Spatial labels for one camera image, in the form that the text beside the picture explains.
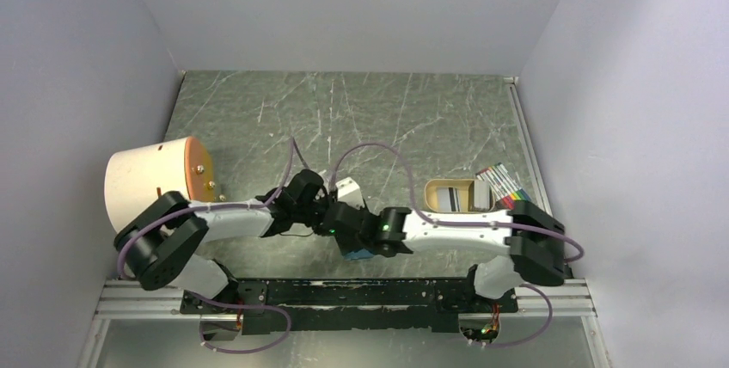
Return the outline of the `blue leather card holder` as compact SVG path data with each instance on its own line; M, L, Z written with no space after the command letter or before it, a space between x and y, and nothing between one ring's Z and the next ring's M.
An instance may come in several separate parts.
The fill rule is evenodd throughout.
M360 250L344 254L344 259L347 261L368 260L373 258L374 256L375 255L370 250L362 248Z

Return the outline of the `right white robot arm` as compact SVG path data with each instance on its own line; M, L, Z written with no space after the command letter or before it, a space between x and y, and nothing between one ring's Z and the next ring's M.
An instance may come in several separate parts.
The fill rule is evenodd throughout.
M524 200L488 213L388 207L374 214L336 202L317 232L333 237L341 254L351 260L442 249L483 252L489 260L475 264L471 283L463 290L465 303L475 311L486 310L522 284L554 287L567 279L563 224Z

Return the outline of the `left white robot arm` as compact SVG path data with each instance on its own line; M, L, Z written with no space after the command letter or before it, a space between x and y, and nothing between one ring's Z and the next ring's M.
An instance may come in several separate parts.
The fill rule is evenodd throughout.
M216 240L265 238L302 224L320 231L336 195L322 177L303 169L283 187L242 202L191 201L178 191L160 196L114 238L122 277L133 276L146 291L173 286L194 292L218 313L233 309L238 289L230 272L197 255Z

